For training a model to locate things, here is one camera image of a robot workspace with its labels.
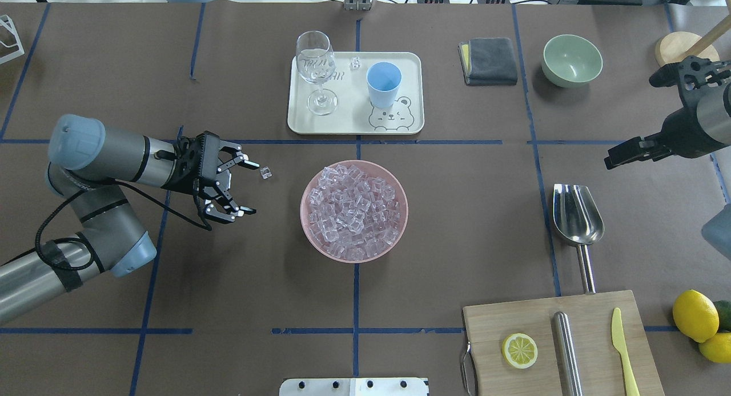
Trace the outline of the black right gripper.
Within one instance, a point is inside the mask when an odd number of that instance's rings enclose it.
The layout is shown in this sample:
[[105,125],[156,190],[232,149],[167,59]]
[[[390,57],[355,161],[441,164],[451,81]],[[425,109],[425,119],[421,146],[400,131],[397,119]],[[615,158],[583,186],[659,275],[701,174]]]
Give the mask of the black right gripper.
[[[648,79],[654,88],[678,87],[683,105],[699,105],[703,98],[720,94],[729,105],[729,61],[713,62],[709,58],[686,57],[681,62],[661,66]],[[669,156],[669,148],[660,135],[634,137],[608,149],[607,170],[635,161],[658,161]]]

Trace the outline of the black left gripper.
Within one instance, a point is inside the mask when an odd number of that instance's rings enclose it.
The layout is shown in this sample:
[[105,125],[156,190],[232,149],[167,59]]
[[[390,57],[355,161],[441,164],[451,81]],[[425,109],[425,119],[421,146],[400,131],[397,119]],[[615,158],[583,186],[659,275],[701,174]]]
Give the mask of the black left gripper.
[[[231,159],[224,162],[219,152]],[[165,190],[189,194],[194,201],[204,199],[204,219],[227,224],[238,217],[256,214],[256,209],[240,206],[230,194],[229,169],[240,165],[258,170],[259,164],[241,151],[241,145],[223,141],[212,132],[195,138],[183,137],[173,144],[173,150],[162,151],[162,159],[173,163],[171,175],[162,186]]]

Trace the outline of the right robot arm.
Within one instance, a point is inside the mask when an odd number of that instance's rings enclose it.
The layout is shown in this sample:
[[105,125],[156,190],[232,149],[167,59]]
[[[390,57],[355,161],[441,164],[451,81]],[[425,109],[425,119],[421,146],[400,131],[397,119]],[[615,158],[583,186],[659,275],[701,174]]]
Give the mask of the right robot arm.
[[635,161],[658,161],[671,155],[692,159],[730,144],[728,61],[689,55],[661,66],[648,79],[654,88],[678,88],[682,107],[665,118],[661,131],[634,137],[608,150],[608,170]]

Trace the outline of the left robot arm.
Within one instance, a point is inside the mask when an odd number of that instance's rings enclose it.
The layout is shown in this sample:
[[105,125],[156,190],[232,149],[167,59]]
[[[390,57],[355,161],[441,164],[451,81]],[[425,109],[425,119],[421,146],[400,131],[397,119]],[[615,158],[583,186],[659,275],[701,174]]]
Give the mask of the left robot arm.
[[204,230],[256,212],[231,196],[231,169],[259,164],[212,132],[170,143],[66,114],[54,127],[48,159],[46,182],[63,202],[42,222],[31,250],[2,265],[2,323],[97,275],[123,277],[156,258],[124,187],[190,195],[199,217],[190,223]]

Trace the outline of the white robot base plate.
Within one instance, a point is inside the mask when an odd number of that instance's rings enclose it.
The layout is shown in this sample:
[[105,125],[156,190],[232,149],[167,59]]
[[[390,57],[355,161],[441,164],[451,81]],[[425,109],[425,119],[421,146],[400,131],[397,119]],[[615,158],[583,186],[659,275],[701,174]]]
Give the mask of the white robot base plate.
[[426,378],[290,378],[279,395],[429,395]]

